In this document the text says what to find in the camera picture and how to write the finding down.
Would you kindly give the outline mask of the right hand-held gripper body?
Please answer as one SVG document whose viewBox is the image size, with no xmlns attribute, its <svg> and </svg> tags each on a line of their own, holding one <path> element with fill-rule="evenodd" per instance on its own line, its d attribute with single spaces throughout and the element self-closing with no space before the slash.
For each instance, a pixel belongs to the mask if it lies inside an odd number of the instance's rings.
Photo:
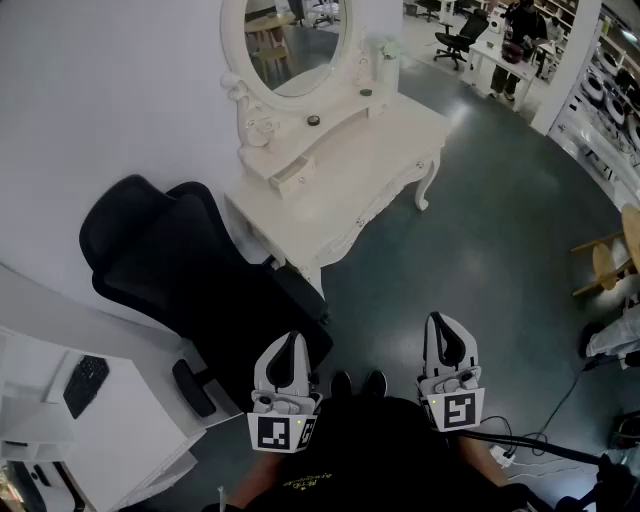
<svg viewBox="0 0 640 512">
<path fill-rule="evenodd" d="M 429 425 L 441 433 L 475 428 L 480 424 L 485 389 L 480 366 L 438 377 L 418 379 L 419 403 Z"/>
</svg>

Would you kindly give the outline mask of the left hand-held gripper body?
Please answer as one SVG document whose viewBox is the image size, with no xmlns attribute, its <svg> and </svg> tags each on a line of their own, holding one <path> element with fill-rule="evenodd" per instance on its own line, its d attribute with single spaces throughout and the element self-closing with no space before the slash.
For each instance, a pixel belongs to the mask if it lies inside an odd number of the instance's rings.
<svg viewBox="0 0 640 512">
<path fill-rule="evenodd" d="M 255 451 L 291 454 L 306 450 L 314 432 L 323 395 L 285 394 L 276 389 L 254 390 L 254 408 L 247 414 Z"/>
</svg>

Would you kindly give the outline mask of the white vanity dressing table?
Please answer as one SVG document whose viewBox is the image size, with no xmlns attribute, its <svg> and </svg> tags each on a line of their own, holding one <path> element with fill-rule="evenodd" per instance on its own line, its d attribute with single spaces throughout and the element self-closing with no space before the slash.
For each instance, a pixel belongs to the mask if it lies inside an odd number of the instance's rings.
<svg viewBox="0 0 640 512">
<path fill-rule="evenodd" d="M 443 115 L 376 80 L 381 36 L 368 27 L 380 0 L 354 0 L 363 25 L 356 80 L 328 105 L 280 110 L 256 100 L 228 72 L 221 84 L 236 103 L 243 182 L 227 198 L 261 245 L 313 287 L 343 259 L 364 227 L 408 185 L 425 210 L 426 191 L 451 130 Z M 372 96 L 361 96 L 371 89 Z M 320 117 L 318 126 L 307 118 Z M 315 158 L 313 180 L 281 198 L 269 178 L 298 157 Z"/>
</svg>

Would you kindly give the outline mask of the person's right forearm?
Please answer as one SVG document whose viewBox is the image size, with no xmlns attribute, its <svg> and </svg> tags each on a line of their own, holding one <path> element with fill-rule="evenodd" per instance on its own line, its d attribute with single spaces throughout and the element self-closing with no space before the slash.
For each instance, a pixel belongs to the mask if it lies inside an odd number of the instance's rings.
<svg viewBox="0 0 640 512">
<path fill-rule="evenodd" d="M 458 437 L 458 451 L 462 459 L 498 487 L 505 487 L 509 480 L 487 446 L 477 439 Z"/>
</svg>

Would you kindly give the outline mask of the person's left forearm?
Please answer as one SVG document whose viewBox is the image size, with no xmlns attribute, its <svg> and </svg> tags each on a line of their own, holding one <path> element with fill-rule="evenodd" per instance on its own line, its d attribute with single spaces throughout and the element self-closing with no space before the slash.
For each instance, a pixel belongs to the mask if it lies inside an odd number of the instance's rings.
<svg viewBox="0 0 640 512">
<path fill-rule="evenodd" d="M 245 509 L 256 497 L 276 485 L 280 478 L 286 455 L 262 452 L 249 473 L 231 493 L 227 504 Z"/>
</svg>

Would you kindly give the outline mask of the person's left black shoe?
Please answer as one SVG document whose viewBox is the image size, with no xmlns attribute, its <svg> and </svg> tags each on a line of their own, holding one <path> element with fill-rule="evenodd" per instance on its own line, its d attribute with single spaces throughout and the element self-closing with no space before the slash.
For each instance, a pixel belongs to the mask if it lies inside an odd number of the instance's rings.
<svg viewBox="0 0 640 512">
<path fill-rule="evenodd" d="M 352 383 L 346 371 L 336 372 L 330 382 L 330 396 L 333 399 L 346 399 L 352 396 Z"/>
</svg>

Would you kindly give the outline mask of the person's black shoe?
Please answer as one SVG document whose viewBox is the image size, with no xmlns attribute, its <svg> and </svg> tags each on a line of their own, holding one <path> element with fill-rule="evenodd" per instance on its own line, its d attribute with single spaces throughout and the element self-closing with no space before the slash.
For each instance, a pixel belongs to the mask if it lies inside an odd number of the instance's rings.
<svg viewBox="0 0 640 512">
<path fill-rule="evenodd" d="M 367 397 L 385 398 L 387 391 L 386 375 L 380 370 L 374 370 L 367 376 L 362 393 Z"/>
<path fill-rule="evenodd" d="M 336 372 L 330 382 L 330 396 L 333 399 L 346 399 L 352 396 L 352 383 L 346 371 Z"/>
</svg>

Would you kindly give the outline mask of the person's right black shoe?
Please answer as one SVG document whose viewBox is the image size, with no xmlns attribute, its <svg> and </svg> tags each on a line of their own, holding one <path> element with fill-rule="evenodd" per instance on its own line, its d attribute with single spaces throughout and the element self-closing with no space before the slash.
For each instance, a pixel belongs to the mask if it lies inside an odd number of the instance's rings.
<svg viewBox="0 0 640 512">
<path fill-rule="evenodd" d="M 374 370 L 367 376 L 362 393 L 367 397 L 385 398 L 387 391 L 386 375 L 380 370 Z"/>
</svg>

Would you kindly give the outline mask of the person's black shirt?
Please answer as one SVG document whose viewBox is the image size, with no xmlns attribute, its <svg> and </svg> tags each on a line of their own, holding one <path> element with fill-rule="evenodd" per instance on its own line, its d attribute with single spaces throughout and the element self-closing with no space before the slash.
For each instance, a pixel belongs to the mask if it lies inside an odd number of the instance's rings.
<svg viewBox="0 0 640 512">
<path fill-rule="evenodd" d="M 245 509 L 202 512 L 525 512 L 526 487 L 498 487 L 401 398 L 352 396 L 322 407 L 309 447 L 286 455 L 276 485 Z"/>
</svg>

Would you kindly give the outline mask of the white desk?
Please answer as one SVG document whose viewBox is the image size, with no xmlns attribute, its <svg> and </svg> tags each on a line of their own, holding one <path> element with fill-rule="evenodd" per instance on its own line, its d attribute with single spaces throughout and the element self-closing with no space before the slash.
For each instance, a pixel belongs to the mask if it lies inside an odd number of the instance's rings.
<svg viewBox="0 0 640 512">
<path fill-rule="evenodd" d="M 0 460 L 61 462 L 95 512 L 167 489 L 204 432 L 171 374 L 179 346 L 0 266 Z M 63 391 L 85 355 L 110 373 L 73 419 Z"/>
</svg>

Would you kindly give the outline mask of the white vase with flowers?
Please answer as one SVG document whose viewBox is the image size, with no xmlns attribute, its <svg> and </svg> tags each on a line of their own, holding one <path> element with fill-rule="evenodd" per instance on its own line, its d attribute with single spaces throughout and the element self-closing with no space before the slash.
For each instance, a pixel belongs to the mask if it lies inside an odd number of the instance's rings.
<svg viewBox="0 0 640 512">
<path fill-rule="evenodd" d="M 401 47 L 395 38 L 381 39 L 377 46 L 376 80 L 391 93 L 398 91 Z"/>
</svg>

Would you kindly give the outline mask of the white storage shelf rack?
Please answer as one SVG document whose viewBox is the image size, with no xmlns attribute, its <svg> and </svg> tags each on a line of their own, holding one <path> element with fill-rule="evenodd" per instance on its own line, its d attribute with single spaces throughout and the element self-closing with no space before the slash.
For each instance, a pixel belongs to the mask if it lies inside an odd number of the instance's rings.
<svg viewBox="0 0 640 512">
<path fill-rule="evenodd" d="M 580 68 L 549 136 L 622 208 L 640 209 L 640 0 L 579 0 L 595 9 Z"/>
</svg>

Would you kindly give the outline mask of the white background table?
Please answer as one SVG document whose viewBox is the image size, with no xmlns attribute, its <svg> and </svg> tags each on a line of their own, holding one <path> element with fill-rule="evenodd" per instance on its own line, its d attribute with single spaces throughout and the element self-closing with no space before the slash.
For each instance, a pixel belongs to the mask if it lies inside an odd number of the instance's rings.
<svg viewBox="0 0 640 512">
<path fill-rule="evenodd" d="M 501 54 L 501 45 L 489 47 L 488 41 L 477 41 L 469 48 L 467 67 L 463 73 L 463 80 L 467 84 L 477 87 L 480 81 L 481 68 L 485 62 L 494 64 L 519 78 L 519 89 L 516 91 L 512 107 L 514 112 L 519 112 L 536 78 L 536 68 L 525 61 L 518 63 L 506 61 Z"/>
</svg>

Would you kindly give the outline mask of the black mesh background chair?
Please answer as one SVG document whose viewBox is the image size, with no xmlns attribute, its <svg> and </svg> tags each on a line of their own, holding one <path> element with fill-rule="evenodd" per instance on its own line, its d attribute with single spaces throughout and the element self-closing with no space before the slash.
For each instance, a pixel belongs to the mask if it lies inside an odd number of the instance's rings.
<svg viewBox="0 0 640 512">
<path fill-rule="evenodd" d="M 434 61 L 442 58 L 449 58 L 454 63 L 454 69 L 459 69 L 459 63 L 466 63 L 464 54 L 468 54 L 470 47 L 477 41 L 478 37 L 489 26 L 489 15 L 486 11 L 475 9 L 466 19 L 465 24 L 457 34 L 451 34 L 451 25 L 442 23 L 444 32 L 436 32 L 435 38 L 443 49 L 437 49 L 433 57 Z"/>
</svg>

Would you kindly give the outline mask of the white framed oval mirror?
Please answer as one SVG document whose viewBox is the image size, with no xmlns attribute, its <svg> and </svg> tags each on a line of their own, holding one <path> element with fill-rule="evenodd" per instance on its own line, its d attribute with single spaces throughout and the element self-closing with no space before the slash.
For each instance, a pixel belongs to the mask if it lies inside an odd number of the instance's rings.
<svg viewBox="0 0 640 512">
<path fill-rule="evenodd" d="M 326 106 L 356 80 L 366 56 L 354 0 L 330 12 L 336 32 L 303 26 L 293 11 L 251 14 L 248 1 L 223 0 L 221 36 L 231 74 L 257 101 L 280 110 Z"/>
</svg>

